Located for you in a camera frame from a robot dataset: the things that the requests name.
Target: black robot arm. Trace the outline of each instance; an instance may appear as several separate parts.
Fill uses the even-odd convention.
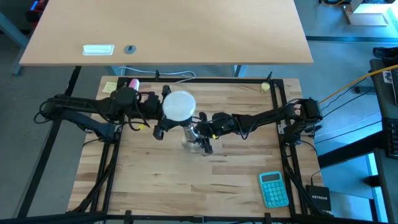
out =
[[[143,95],[147,96],[145,101],[142,101]],[[106,122],[100,123],[81,112],[99,114]],[[57,95],[41,104],[35,120],[39,114],[46,119],[45,122],[54,119],[73,122],[84,131],[94,132],[102,141],[106,142],[114,140],[114,133],[120,125],[128,124],[133,130],[138,131],[139,129],[132,126],[132,123],[137,123],[132,122],[132,119],[142,119],[142,124],[149,126],[148,119],[160,120],[163,117],[159,96],[154,92],[139,93],[126,86],[113,91],[110,97],[102,100]]]
[[[198,122],[196,129],[204,137],[217,139],[225,134],[235,133],[247,139],[249,133],[258,127],[285,119],[294,122],[284,128],[284,142],[296,144],[300,141],[301,132],[321,121],[322,114],[317,101],[311,98],[297,99],[295,103],[256,115],[215,113],[211,121]]]

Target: butcher block tabletop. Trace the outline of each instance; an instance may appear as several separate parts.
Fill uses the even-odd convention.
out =
[[[109,96],[103,92],[104,86],[117,79],[102,77],[97,100]],[[302,97],[298,79],[284,79],[284,84],[287,101]],[[142,82],[139,90],[160,95],[164,85],[170,85],[172,91],[190,92],[197,101],[195,114],[202,111],[209,118],[217,112],[258,114],[273,109],[271,93],[261,92],[258,83]],[[278,89],[277,98],[281,106]],[[93,118],[101,120],[97,114]],[[138,132],[124,127],[109,214],[123,215],[131,210],[134,215],[263,217],[270,213],[272,217],[290,217],[288,207],[265,207],[258,180],[263,172],[283,173],[275,123],[257,128],[247,140],[235,134],[212,139],[214,153],[204,157],[183,150],[181,127],[165,133],[163,141],[156,140],[152,136],[156,122],[149,121],[152,128]],[[96,138],[95,134],[87,134],[86,141]],[[302,139],[313,142],[308,137]],[[102,151],[103,143],[98,141],[83,148],[69,210],[77,207],[94,186]],[[297,155],[303,185],[309,184],[310,176],[320,169],[316,152],[302,144],[297,146]],[[313,179],[316,185],[323,185],[320,174]],[[300,213],[299,197],[292,186],[295,209]],[[103,198],[104,186],[99,205]]]

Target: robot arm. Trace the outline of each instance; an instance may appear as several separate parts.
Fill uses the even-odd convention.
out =
[[[147,99],[142,102],[142,95]],[[99,114],[106,123],[95,121],[80,112]],[[148,119],[162,119],[162,104],[154,92],[139,93],[133,88],[121,87],[111,93],[110,97],[102,100],[76,98],[65,95],[57,95],[41,104],[38,115],[46,121],[62,119],[75,123],[84,131],[93,131],[102,141],[112,142],[114,133],[120,125],[128,124],[132,127],[132,119],[142,119],[143,124],[149,126]]]
[[[142,101],[142,95],[147,95],[145,101]],[[132,127],[132,119],[142,119],[146,126],[149,126],[148,119],[154,119],[158,121],[153,133],[156,139],[162,140],[164,131],[182,126],[187,139],[199,143],[206,154],[212,153],[210,138],[218,139],[225,134],[235,133],[247,139],[249,133],[258,127],[285,119],[292,119],[294,123],[284,128],[284,142],[296,144],[306,127],[322,120],[318,102],[310,98],[299,99],[277,110],[256,115],[215,113],[212,120],[208,121],[206,114],[200,113],[200,121],[196,123],[192,121],[196,102],[191,94],[181,91],[171,93],[170,87],[164,86],[162,96],[164,100],[160,102],[154,92],[139,93],[126,86],[115,90],[103,100],[57,95],[42,103],[37,115],[41,114],[46,120],[68,120],[109,142],[113,140],[114,132],[120,125],[129,124],[133,130],[138,131]],[[295,105],[301,106],[299,115],[295,113]],[[80,112],[99,114],[106,123],[95,121]],[[122,120],[124,115],[128,122]]]

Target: yellow cable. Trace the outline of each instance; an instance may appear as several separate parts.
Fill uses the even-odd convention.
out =
[[[380,70],[377,70],[377,71],[368,73],[368,74],[366,74],[366,75],[360,77],[359,79],[350,82],[348,85],[346,85],[346,86],[344,86],[343,88],[339,89],[339,90],[336,91],[334,94],[332,94],[332,95],[326,97],[324,100],[322,100],[321,102],[319,102],[319,104],[325,102],[326,100],[329,100],[331,97],[335,96],[337,93],[339,93],[339,92],[341,92],[341,91],[347,89],[348,87],[354,85],[355,83],[357,83],[357,82],[359,82],[359,81],[361,81],[361,80],[364,80],[364,79],[367,78],[367,77],[371,77],[372,75],[376,75],[376,74],[378,74],[378,73],[381,73],[381,72],[384,72],[384,71],[387,71],[387,70],[391,70],[391,69],[394,69],[394,68],[398,68],[398,65],[393,65],[393,66],[390,66],[390,67],[387,67],[387,68],[383,68],[383,69],[380,69]]]
[[[341,3],[343,3],[344,1],[345,1],[345,0],[341,0],[340,2],[334,3],[334,4],[326,4],[324,1],[322,1],[322,4],[324,4],[324,5],[326,5],[326,6],[337,6],[337,5],[341,4]]]

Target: white label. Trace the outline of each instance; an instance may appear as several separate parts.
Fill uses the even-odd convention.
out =
[[[112,55],[113,44],[88,44],[83,46],[83,55],[87,56],[102,56]]]
[[[392,84],[391,71],[383,71],[383,79],[385,83]]]

